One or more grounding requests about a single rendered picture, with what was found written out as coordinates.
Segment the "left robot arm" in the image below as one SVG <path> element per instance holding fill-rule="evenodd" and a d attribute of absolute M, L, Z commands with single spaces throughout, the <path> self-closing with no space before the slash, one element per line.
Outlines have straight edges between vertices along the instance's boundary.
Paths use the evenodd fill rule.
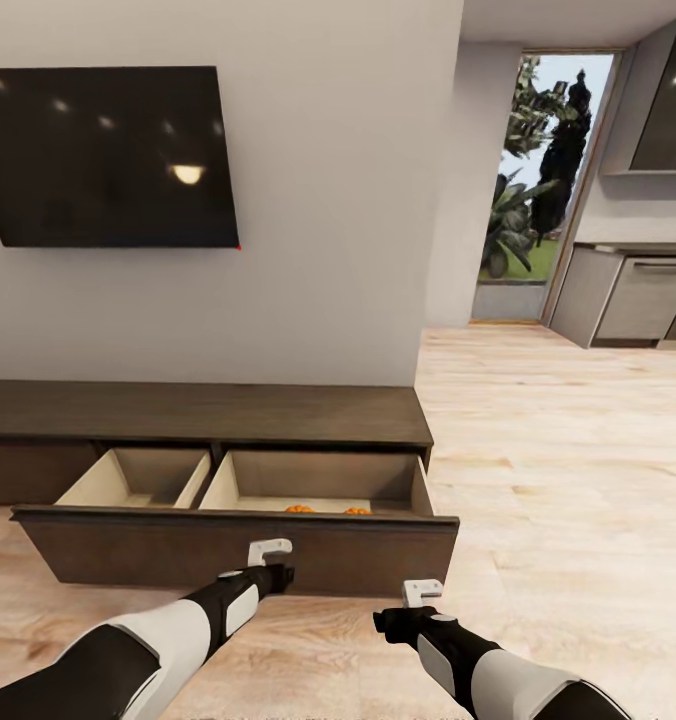
<path fill-rule="evenodd" d="M 189 679 L 252 619 L 260 598 L 283 594 L 295 568 L 266 565 L 288 539 L 253 542 L 248 569 L 142 613 L 87 629 L 45 669 L 0 689 L 0 720 L 158 720 Z"/>

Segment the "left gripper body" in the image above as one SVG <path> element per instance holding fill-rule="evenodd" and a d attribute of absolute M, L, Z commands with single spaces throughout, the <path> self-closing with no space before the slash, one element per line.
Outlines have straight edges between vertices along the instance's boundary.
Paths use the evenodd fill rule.
<path fill-rule="evenodd" d="M 267 595 L 283 594 L 286 591 L 285 563 L 249 568 L 263 580 L 262 598 Z"/>

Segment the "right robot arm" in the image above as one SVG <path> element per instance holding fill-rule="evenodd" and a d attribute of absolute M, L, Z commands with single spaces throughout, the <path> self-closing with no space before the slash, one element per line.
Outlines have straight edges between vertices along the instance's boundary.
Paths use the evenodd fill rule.
<path fill-rule="evenodd" d="M 423 605 L 441 597 L 437 579 L 405 581 L 403 609 L 373 613 L 387 643 L 406 643 L 423 669 L 474 720 L 635 720 L 600 685 L 582 675 L 527 661 Z"/>

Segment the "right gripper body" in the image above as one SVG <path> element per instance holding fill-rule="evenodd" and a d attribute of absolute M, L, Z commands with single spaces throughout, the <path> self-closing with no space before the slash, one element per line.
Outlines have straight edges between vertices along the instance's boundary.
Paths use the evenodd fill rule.
<path fill-rule="evenodd" d="M 412 647 L 410 640 L 412 620 L 426 612 L 437 612 L 437 610 L 430 605 L 416 609 L 385 609 L 382 614 L 384 614 L 384 634 L 387 643 L 406 643 Z"/>

